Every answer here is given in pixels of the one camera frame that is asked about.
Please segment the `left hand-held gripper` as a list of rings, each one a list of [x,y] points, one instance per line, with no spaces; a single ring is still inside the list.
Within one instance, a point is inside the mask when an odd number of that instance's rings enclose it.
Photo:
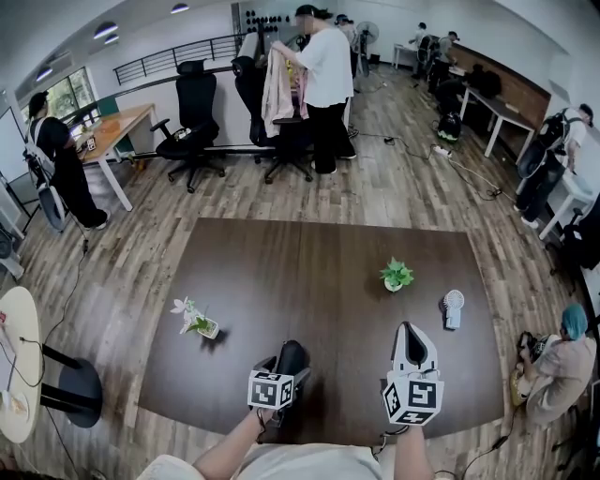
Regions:
[[[305,367],[294,376],[276,372],[278,358],[270,356],[257,363],[250,371],[247,384],[247,405],[273,411],[271,421],[280,427],[285,411],[304,388],[311,373]]]

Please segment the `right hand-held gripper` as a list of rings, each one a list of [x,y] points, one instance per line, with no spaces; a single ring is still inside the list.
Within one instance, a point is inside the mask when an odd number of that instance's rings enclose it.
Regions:
[[[409,363],[425,373],[399,375],[408,372]],[[437,368],[438,354],[433,342],[413,323],[403,322],[396,333],[393,371],[387,374],[387,384],[382,390],[382,403],[390,424],[425,426],[441,411],[444,382],[439,379]]]

